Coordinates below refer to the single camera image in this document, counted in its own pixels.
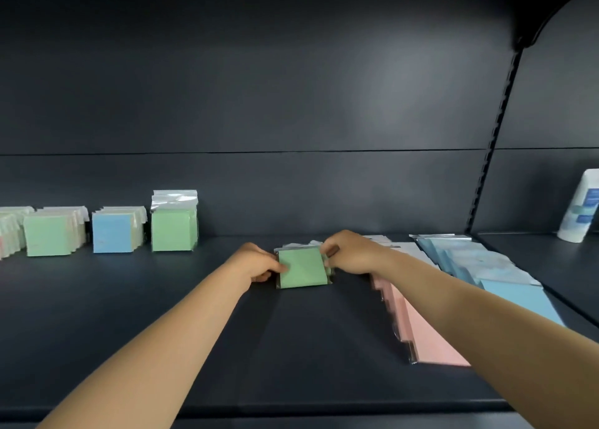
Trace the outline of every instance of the stack of packets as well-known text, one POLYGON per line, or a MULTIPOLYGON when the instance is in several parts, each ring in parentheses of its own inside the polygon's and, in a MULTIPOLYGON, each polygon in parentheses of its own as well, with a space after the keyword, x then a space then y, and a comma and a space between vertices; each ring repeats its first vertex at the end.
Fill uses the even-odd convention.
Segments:
POLYGON ((92 214, 94 253, 133 252, 144 242, 146 207, 104 207, 92 214))
POLYGON ((152 251, 191 251, 198 244, 198 191, 154 191, 152 251))
POLYGON ((326 255, 320 253, 320 245, 321 242, 312 240, 309 244, 285 244, 274 250, 279 262, 288 268, 277 278, 277 289, 332 283, 331 269, 324 264, 326 255))
POLYGON ((44 207, 23 220, 27 256, 69 255, 87 241, 86 207, 44 207))
POLYGON ((32 207, 0 207, 0 260, 25 247, 23 220, 32 207))
MULTIPOLYGON (((418 248, 416 243, 396 243, 381 235, 367 236, 367 238, 438 268, 426 253, 418 248)), ((374 289, 381 292, 387 311, 392 316, 395 335, 408 346, 411 363, 470 365, 457 350, 423 319, 395 286, 376 275, 372 276, 372 283, 374 289)))
POLYGON ((541 283, 515 266, 507 256, 488 251, 469 236, 412 237, 445 273, 564 325, 541 283))

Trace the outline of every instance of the forearm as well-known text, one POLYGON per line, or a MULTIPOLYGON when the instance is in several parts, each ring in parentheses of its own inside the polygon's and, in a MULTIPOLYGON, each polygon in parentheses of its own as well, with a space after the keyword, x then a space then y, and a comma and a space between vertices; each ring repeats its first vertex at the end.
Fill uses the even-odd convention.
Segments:
POLYGON ((168 429, 247 290, 221 266, 91 374, 42 429, 168 429))
POLYGON ((596 427, 596 343, 395 251, 376 271, 532 425, 596 427))

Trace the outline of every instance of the white bottle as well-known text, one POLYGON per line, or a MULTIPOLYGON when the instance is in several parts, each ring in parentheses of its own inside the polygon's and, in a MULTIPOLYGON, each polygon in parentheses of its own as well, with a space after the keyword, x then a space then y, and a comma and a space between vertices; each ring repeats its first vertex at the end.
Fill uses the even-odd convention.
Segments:
POLYGON ((572 202, 565 212, 558 238, 570 243, 580 243, 593 220, 599 204, 599 169, 587 169, 582 174, 572 202))

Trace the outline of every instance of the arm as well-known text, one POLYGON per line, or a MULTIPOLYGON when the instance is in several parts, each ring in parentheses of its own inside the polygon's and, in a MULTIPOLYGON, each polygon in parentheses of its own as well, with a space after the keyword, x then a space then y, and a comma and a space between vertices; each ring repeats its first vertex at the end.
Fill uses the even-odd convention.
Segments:
POLYGON ((599 424, 599 344, 349 231, 327 239, 321 252, 329 266, 395 285, 535 428, 599 424))
POLYGON ((284 271, 248 243, 179 304, 116 352, 39 429, 168 429, 251 282, 284 271))

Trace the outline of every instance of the hand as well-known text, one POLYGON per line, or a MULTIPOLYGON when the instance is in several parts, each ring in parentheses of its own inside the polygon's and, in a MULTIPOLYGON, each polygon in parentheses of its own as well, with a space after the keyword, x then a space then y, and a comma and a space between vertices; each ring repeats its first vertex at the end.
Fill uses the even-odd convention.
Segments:
POLYGON ((272 272, 283 273, 287 267, 280 264, 277 258, 263 249, 260 249, 253 243, 246 243, 241 246, 225 262, 233 273, 247 279, 250 282, 264 282, 272 272))
POLYGON ((387 248, 349 230, 343 230, 321 245, 320 252, 328 256, 326 266, 353 274, 372 273, 387 248))

